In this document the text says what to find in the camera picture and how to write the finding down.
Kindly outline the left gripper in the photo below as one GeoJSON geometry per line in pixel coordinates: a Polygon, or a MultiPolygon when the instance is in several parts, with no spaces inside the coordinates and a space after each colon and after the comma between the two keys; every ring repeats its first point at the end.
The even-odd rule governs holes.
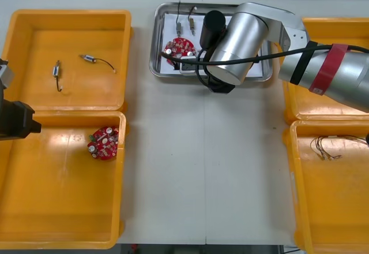
{"type": "Polygon", "coordinates": [[[1,140],[24,139],[40,133],[42,125],[33,119],[35,111],[20,101],[1,101],[1,140]]]}

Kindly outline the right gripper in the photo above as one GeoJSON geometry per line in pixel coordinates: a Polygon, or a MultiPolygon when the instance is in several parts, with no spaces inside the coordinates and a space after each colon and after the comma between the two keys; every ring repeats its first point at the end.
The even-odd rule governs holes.
{"type": "Polygon", "coordinates": [[[225,83],[213,76],[208,77],[208,85],[210,86],[209,89],[212,92],[218,94],[228,94],[235,88],[234,85],[225,83]]]}

